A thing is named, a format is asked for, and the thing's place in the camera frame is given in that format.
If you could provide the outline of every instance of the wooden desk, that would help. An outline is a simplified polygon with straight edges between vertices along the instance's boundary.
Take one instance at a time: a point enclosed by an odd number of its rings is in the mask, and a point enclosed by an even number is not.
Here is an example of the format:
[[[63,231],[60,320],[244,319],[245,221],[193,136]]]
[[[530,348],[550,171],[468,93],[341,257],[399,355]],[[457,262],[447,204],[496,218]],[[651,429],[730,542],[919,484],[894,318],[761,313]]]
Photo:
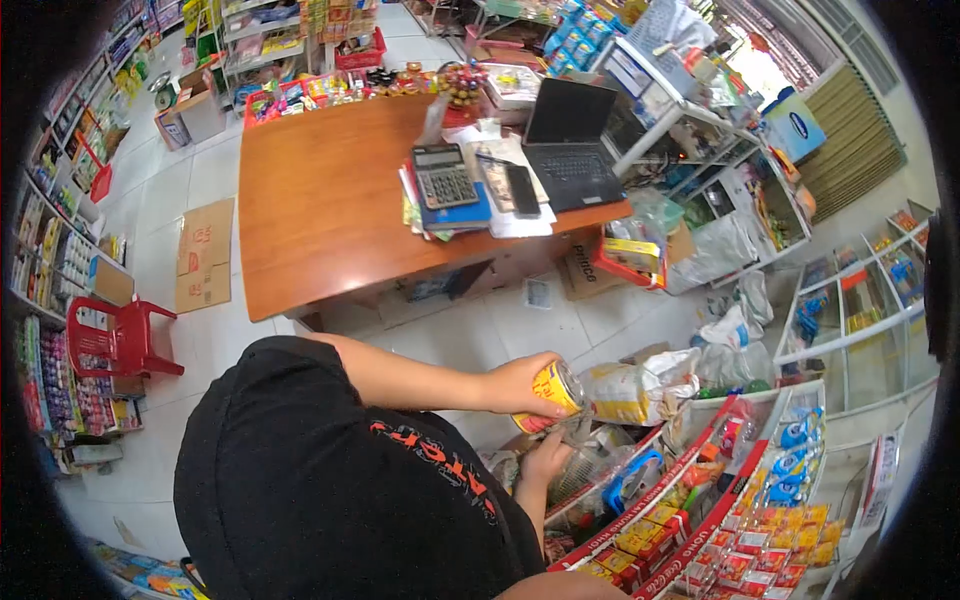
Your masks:
[[[244,132],[238,217],[251,321],[297,317],[320,300],[491,258],[513,260],[522,274],[535,268],[534,257],[552,259],[598,224],[631,213],[626,201],[564,212],[548,238],[497,240],[478,231],[445,243],[414,235],[401,222],[396,171],[433,100],[381,98]]]

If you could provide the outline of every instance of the scale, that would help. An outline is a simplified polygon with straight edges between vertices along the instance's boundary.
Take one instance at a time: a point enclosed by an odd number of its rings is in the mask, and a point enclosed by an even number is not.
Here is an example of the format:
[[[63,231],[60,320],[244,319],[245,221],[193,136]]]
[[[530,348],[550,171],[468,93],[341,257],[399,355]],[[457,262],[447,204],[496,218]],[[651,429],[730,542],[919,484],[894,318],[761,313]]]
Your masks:
[[[177,92],[170,81],[170,71],[160,73],[147,89],[154,94],[154,106],[157,110],[166,110],[177,102]]]

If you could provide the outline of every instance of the notebook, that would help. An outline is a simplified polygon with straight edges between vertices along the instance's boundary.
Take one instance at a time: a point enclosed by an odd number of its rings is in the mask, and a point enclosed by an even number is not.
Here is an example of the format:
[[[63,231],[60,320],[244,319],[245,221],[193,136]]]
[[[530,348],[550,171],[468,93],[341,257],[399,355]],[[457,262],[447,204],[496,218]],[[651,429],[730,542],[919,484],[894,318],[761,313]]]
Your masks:
[[[406,171],[407,177],[409,177],[411,172],[409,160],[404,162],[403,169]],[[423,199],[420,197],[417,188],[413,187],[410,191],[417,196],[416,200],[420,206],[420,219],[423,222],[423,228],[427,231],[487,228],[491,218],[490,202],[487,200],[487,192],[484,189],[483,183],[478,181],[473,182],[473,189],[477,192],[479,202],[441,208],[440,210],[431,210],[423,203]]]

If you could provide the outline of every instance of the red plastic chair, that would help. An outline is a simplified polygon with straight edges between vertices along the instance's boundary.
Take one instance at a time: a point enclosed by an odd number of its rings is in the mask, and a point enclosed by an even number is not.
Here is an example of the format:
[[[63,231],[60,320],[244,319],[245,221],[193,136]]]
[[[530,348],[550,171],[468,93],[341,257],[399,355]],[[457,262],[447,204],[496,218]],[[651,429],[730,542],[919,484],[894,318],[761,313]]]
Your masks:
[[[81,308],[91,308],[113,315],[113,329],[104,331],[80,324],[77,321],[77,311]],[[150,372],[183,375],[183,367],[154,354],[150,341],[150,313],[177,318],[176,313],[143,300],[134,300],[126,306],[114,306],[90,298],[74,298],[66,314],[66,344],[70,365],[77,376],[131,377],[143,374],[149,376]],[[113,370],[84,369],[80,366],[81,354],[106,358]]]

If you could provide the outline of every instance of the calculator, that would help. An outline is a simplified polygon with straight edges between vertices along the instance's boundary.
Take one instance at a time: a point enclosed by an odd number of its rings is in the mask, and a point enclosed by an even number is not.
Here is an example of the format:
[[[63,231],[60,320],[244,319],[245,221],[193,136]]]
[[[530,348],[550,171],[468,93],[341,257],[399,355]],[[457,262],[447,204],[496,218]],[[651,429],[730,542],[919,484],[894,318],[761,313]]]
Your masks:
[[[479,202],[460,146],[414,146],[414,174],[427,208],[439,210]]]

